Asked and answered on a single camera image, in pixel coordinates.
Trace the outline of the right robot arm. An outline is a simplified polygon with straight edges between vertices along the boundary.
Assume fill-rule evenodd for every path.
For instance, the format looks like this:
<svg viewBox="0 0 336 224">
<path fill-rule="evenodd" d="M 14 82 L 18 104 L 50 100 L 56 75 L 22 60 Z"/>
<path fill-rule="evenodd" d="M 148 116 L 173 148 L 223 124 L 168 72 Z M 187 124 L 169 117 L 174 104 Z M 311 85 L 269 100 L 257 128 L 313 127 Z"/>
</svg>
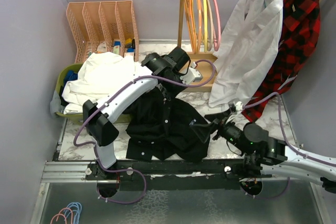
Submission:
<svg viewBox="0 0 336 224">
<path fill-rule="evenodd" d="M 243 159 L 234 165 L 225 165 L 228 179 L 240 181 L 248 193 L 252 188 L 249 179 L 271 178 L 274 175 L 306 180 L 335 193 L 334 158 L 305 152 L 284 140 L 271 137 L 256 123 L 247 123 L 239 129 L 229 121 L 229 116 L 229 111 L 210 114 L 206 118 L 211 119 L 211 123 L 191 125 L 202 142 L 222 137 L 240 150 Z"/>
</svg>

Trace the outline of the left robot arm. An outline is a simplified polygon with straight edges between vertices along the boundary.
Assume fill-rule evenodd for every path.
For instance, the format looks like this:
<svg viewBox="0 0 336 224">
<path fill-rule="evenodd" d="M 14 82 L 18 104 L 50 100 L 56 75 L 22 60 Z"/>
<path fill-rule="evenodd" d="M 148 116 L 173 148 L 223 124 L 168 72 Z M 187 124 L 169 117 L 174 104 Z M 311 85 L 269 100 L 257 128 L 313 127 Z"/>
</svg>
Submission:
<svg viewBox="0 0 336 224">
<path fill-rule="evenodd" d="M 148 54 L 141 61 L 141 67 L 133 74 L 121 90 L 110 94 L 97 102 L 90 100 L 83 105 L 84 126 L 92 136 L 95 145 L 94 152 L 100 161 L 98 173 L 104 179 L 115 175 L 117 158 L 114 153 L 113 141 L 119 131 L 113 125 L 118 117 L 142 94 L 152 90 L 159 84 L 159 76 L 181 83 L 180 70 L 191 63 L 188 54 L 180 47 L 175 47 L 169 54 L 160 56 L 157 53 Z"/>
</svg>

